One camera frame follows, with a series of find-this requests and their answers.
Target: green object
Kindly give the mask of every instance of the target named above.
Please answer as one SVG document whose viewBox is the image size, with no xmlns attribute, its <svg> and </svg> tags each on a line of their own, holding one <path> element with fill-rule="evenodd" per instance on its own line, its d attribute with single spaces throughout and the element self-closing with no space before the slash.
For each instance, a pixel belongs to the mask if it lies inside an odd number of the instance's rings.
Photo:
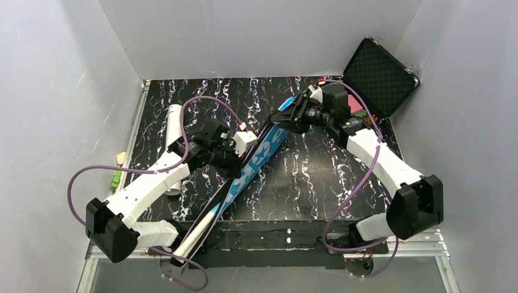
<svg viewBox="0 0 518 293">
<path fill-rule="evenodd" d="M 115 191 L 117 189 L 117 186 L 119 186 L 121 175 L 122 175 L 121 171 L 115 171 L 114 179 L 112 181 L 112 190 L 113 191 Z"/>
</svg>

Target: table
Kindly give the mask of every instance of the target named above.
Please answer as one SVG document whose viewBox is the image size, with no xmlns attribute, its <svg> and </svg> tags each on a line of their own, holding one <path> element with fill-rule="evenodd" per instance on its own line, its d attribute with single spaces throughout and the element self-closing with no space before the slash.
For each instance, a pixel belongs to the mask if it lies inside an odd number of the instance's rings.
<svg viewBox="0 0 518 293">
<path fill-rule="evenodd" d="M 287 78 L 173 79 L 151 81 L 136 134 L 131 168 L 148 168 L 166 149 L 167 109 L 197 95 L 224 100 L 253 130 L 287 98 L 297 95 L 320 76 Z M 185 113 L 187 131 L 197 130 L 207 119 L 231 122 L 216 103 L 196 101 Z M 388 120 L 381 122 L 388 146 L 400 156 Z M 289 134 L 249 187 L 224 213 L 224 220 L 325 220 L 333 214 L 362 179 L 367 166 L 339 147 L 321 128 L 305 135 Z M 137 178 L 129 175 L 126 184 Z M 182 183 L 179 197 L 162 196 L 140 218 L 158 221 L 168 217 L 194 220 L 224 179 L 213 167 L 194 171 Z M 359 219 L 384 212 L 387 191 L 374 175 L 341 213 L 342 219 Z"/>
</svg>

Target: cable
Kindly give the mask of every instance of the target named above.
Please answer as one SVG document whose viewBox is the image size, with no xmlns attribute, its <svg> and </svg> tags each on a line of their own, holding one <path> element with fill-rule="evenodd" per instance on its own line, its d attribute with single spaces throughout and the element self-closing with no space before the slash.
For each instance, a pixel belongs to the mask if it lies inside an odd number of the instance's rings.
<svg viewBox="0 0 518 293">
<path fill-rule="evenodd" d="M 79 171 L 77 171 L 74 174 L 74 176 L 72 176 L 72 178 L 70 179 L 70 182 L 68 183 L 68 188 L 67 188 L 68 207 L 70 208 L 70 211 L 72 212 L 72 215 L 74 215 L 74 217 L 76 218 L 76 220 L 79 223 L 81 223 L 83 226 L 86 226 L 86 222 L 79 216 L 79 214 L 77 213 L 77 211 L 74 208 L 74 205 L 72 203 L 72 185 L 74 184 L 74 181 L 76 180 L 76 178 L 80 174 L 82 174 L 83 172 L 86 172 L 86 171 L 92 170 L 92 169 L 105 169 L 105 170 L 114 170 L 114 171 L 123 171 L 123 172 L 137 173 L 137 174 L 156 174 L 156 173 L 162 173 L 162 172 L 167 172 L 169 170 L 172 170 L 172 169 L 176 168 L 177 166 L 179 166 L 180 164 L 182 164 L 185 161 L 185 159 L 187 158 L 187 156 L 189 154 L 189 143 L 188 143 L 188 140 L 187 140 L 187 134 L 185 133 L 183 116 L 184 116 L 185 109 L 187 108 L 187 105 L 192 103 L 193 101 L 195 101 L 197 99 L 210 99 L 210 100 L 215 101 L 215 102 L 217 102 L 219 104 L 222 104 L 236 118 L 236 120 L 238 122 L 238 126 L 243 123 L 239 119 L 239 117 L 236 114 L 236 112 L 234 112 L 232 110 L 232 108 L 230 108 L 229 105 L 227 105 L 225 102 L 223 102 L 223 101 L 221 101 L 219 99 L 213 98 L 211 96 L 195 96 L 195 97 L 187 100 L 182 105 L 181 110 L 180 110 L 180 131 L 181 131 L 181 136 L 183 138 L 183 142 L 185 144 L 185 152 L 183 153 L 183 156 L 181 157 L 181 159 L 176 164 L 173 164 L 170 167 L 162 168 L 162 169 L 159 169 L 159 170 L 156 170 L 156 171 L 152 171 L 152 170 L 138 170 L 138 169 L 131 169 L 131 168 L 121 168 L 121 167 L 113 167 L 113 166 L 108 166 L 108 165 L 92 165 L 92 166 L 88 166 L 88 167 L 84 167 L 84 168 L 80 169 Z M 205 275 L 205 284 L 203 284 L 203 286 L 199 287 L 199 288 L 192 287 L 191 285 L 188 285 L 188 284 L 186 284 L 185 282 L 183 282 L 181 280 L 178 280 L 176 278 L 173 278 L 172 276 L 169 276 L 169 278 L 171 280 L 173 280 L 173 281 L 181 284 L 182 286 L 184 286 L 184 287 L 186 287 L 186 288 L 188 288 L 190 290 L 193 290 L 193 291 L 202 290 L 203 288 L 205 288 L 207 286 L 207 284 L 209 282 L 208 274 L 207 274 L 207 271 L 200 264 L 198 264 L 198 263 L 196 263 L 194 261 L 191 261 L 190 259 L 184 258 L 182 256 L 174 255 L 172 253 L 169 253 L 169 252 L 166 252 L 166 251 L 162 251 L 162 250 L 159 250 L 159 249 L 156 249 L 156 248 L 153 248 L 153 247 L 150 248 L 150 249 L 153 250 L 153 251 L 156 251 L 158 253 L 162 253 L 163 255 L 167 255 L 167 256 L 170 256 L 172 258 L 176 258 L 176 259 L 180 259 L 182 261 L 188 262 L 188 263 L 192 264 L 193 266 L 196 266 L 200 270 L 202 270 L 203 274 Z"/>
<path fill-rule="evenodd" d="M 163 251 L 163 250 L 160 250 L 158 248 L 155 248 L 155 247 L 151 247 L 149 248 L 150 250 L 153 250 L 155 252 L 158 252 L 158 253 L 161 253 L 163 255 L 166 255 L 166 256 L 170 256 L 171 258 L 176 258 L 176 259 L 180 259 L 184 262 L 187 262 L 189 264 L 192 264 L 193 266 L 197 267 L 198 269 L 200 269 L 202 271 L 202 273 L 205 275 L 205 283 L 201 286 L 201 287 L 192 287 L 191 285 L 185 283 L 184 281 L 181 281 L 179 279 L 176 279 L 176 278 L 173 278 L 171 275 L 168 275 L 166 273 L 164 273 L 163 275 L 166 276 L 167 278 L 169 278 L 170 280 L 172 281 L 175 281 L 177 282 L 178 284 L 184 286 L 185 288 L 187 289 L 190 289 L 190 290 L 193 290 L 193 291 L 201 291 L 203 290 L 205 287 L 207 287 L 207 284 L 209 283 L 209 275 L 207 273 L 207 270 L 202 267 L 200 264 L 198 264 L 197 262 L 194 262 L 194 261 L 191 261 L 190 259 L 188 258 L 184 258 L 182 256 L 178 256 L 178 255 L 174 255 L 172 253 L 169 253 L 167 251 Z"/>
<path fill-rule="evenodd" d="M 367 112 L 367 115 L 369 116 L 370 120 L 372 121 L 374 130 L 376 131 L 376 134 L 378 135 L 378 143 L 381 143 L 382 142 L 381 130 L 379 129 L 378 125 L 376 124 L 376 120 L 374 120 L 371 112 L 367 108 L 367 105 L 365 104 L 365 102 L 363 102 L 363 99 L 360 97 L 360 95 L 358 95 L 358 93 L 355 90 L 353 90 L 349 85 L 347 85 L 347 84 L 345 84 L 345 83 L 343 83 L 341 81 L 335 81 L 333 79 L 326 79 L 325 82 L 331 82 L 331 83 L 335 83 L 335 84 L 340 84 L 341 86 L 346 88 L 349 92 L 351 92 L 355 96 L 356 100 L 363 106 L 363 108 L 365 109 L 365 112 Z M 345 208 L 345 206 L 356 196 L 356 194 L 358 193 L 360 188 L 363 187 L 363 185 L 365 185 L 366 181 L 368 180 L 368 178 L 371 176 L 372 172 L 374 171 L 374 166 L 376 166 L 376 162 L 378 161 L 378 157 L 379 157 L 379 150 L 380 150 L 380 146 L 378 145 L 376 147 L 376 153 L 374 154 L 373 161 L 372 161 L 371 165 L 369 166 L 369 169 L 367 170 L 365 176 L 362 178 L 360 183 L 358 183 L 358 185 L 356 185 L 356 187 L 352 190 L 351 195 L 348 198 L 346 198 L 346 200 L 344 200 L 342 202 L 340 207 L 333 214 L 331 219 L 329 219 L 329 221 L 327 222 L 327 224 L 326 224 L 326 226 L 324 228 L 324 231 L 322 232 L 322 243 L 324 244 L 324 246 L 326 248 L 328 248 L 330 250 L 333 250 L 333 251 L 342 252 L 342 253 L 344 253 L 344 252 L 352 252 L 352 251 L 358 251 L 358 250 L 363 250 L 363 249 L 368 249 L 368 248 L 375 247 L 375 246 L 377 246 L 377 245 L 379 245 L 379 244 L 381 244 L 381 243 L 383 243 L 384 241 L 387 240 L 387 238 L 382 238 L 382 239 L 379 239 L 378 241 L 376 241 L 376 242 L 374 242 L 372 244 L 364 245 L 364 246 L 361 246 L 361 247 L 353 247 L 353 248 L 337 248 L 337 247 L 333 247 L 333 246 L 329 245 L 327 243 L 327 240 L 326 240 L 327 233 L 329 232 L 329 228 L 331 227 L 333 222 L 336 220 L 336 218 L 341 213 L 341 211 Z M 398 246 L 399 246 L 399 240 L 396 237 L 396 247 L 394 249 L 394 252 L 393 252 L 392 256 L 390 257 L 389 261 L 387 262 L 387 264 L 384 267 L 382 267 L 380 270 L 378 270 L 376 273 L 373 273 L 373 274 L 369 275 L 369 277 L 373 277 L 375 275 L 378 275 L 379 273 L 383 272 L 389 266 L 389 264 L 392 262 L 394 256 L 396 255 L 396 252 L 398 251 Z"/>
</svg>

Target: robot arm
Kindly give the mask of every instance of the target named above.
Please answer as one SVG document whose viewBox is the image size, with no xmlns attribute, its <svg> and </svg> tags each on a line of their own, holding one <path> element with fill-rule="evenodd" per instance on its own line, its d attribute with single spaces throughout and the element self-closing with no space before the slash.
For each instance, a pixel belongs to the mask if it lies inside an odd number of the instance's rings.
<svg viewBox="0 0 518 293">
<path fill-rule="evenodd" d="M 170 114 L 172 110 L 174 114 L 175 108 L 181 107 L 171 106 Z M 169 127 L 171 122 L 179 125 L 178 121 L 169 120 L 168 132 L 176 129 Z M 145 223 L 137 220 L 162 194 L 200 167 L 215 166 L 226 178 L 241 176 L 243 154 L 257 142 L 257 137 L 251 131 L 237 131 L 231 138 L 228 131 L 226 126 L 206 123 L 190 137 L 189 155 L 183 164 L 167 172 L 143 174 L 104 201 L 94 198 L 86 208 L 87 236 L 112 262 L 124 260 L 137 248 L 170 247 L 179 235 L 173 220 Z M 148 170 L 157 171 L 177 163 L 183 152 L 183 140 L 173 140 Z"/>
<path fill-rule="evenodd" d="M 341 85 L 317 88 L 311 85 L 289 107 L 275 114 L 272 121 L 298 134 L 307 132 L 310 125 L 322 126 L 338 144 L 370 165 L 379 145 L 378 138 L 367 122 L 351 115 L 348 96 Z M 380 145 L 373 173 L 387 188 L 392 203 L 386 213 L 351 224 L 347 238 L 338 243 L 340 247 L 357 247 L 394 235 L 408 239 L 442 222 L 442 183 L 436 176 L 424 177 L 385 143 Z"/>
</svg>

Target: white connector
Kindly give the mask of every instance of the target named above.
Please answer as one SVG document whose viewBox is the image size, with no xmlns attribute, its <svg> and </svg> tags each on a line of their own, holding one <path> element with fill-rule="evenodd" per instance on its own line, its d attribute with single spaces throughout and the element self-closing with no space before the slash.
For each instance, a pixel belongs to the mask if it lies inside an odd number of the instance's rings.
<svg viewBox="0 0 518 293">
<path fill-rule="evenodd" d="M 324 99 L 323 98 L 323 94 L 322 94 L 322 89 L 320 87 L 317 87 L 316 89 L 313 87 L 313 85 L 310 85 L 308 87 L 308 89 L 311 91 L 311 96 L 310 98 L 313 98 L 313 99 L 316 99 L 317 101 L 319 101 L 320 103 L 322 103 L 322 100 Z"/>
<path fill-rule="evenodd" d="M 238 131 L 232 139 L 236 142 L 234 151 L 239 157 L 257 144 L 257 136 L 252 131 Z"/>
</svg>

